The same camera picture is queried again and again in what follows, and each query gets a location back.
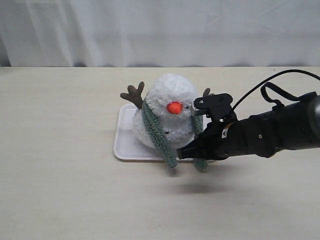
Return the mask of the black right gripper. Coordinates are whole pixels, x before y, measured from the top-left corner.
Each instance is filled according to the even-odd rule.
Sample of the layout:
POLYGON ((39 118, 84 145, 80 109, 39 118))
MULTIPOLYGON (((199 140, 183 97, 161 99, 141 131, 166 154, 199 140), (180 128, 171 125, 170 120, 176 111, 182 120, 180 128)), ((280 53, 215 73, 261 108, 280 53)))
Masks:
POLYGON ((240 155, 240 122, 209 122, 196 139, 176 150, 179 159, 221 161, 240 155))

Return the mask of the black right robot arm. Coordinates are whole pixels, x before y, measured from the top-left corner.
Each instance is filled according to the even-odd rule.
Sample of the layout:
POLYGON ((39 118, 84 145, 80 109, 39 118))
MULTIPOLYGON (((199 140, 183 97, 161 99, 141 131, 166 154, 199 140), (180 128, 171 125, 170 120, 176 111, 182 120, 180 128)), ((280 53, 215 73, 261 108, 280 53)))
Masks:
POLYGON ((320 97, 302 95, 298 102, 273 107, 242 120, 207 124, 203 133, 177 149, 179 159, 225 160, 257 155, 270 158, 283 150, 316 149, 320 146, 320 97))

